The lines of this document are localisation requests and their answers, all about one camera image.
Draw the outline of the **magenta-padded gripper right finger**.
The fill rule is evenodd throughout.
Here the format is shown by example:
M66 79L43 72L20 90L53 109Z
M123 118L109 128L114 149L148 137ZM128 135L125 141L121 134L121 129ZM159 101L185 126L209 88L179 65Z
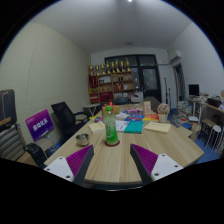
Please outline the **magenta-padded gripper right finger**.
M144 185L182 169L182 166L167 154L157 155L135 144L130 145L130 154Z

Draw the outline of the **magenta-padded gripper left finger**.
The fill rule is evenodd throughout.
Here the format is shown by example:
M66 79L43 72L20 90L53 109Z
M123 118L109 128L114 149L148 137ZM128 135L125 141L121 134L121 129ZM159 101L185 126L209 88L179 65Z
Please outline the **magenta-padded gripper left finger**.
M89 145L68 157L58 157L45 171L81 186L93 156L94 148Z

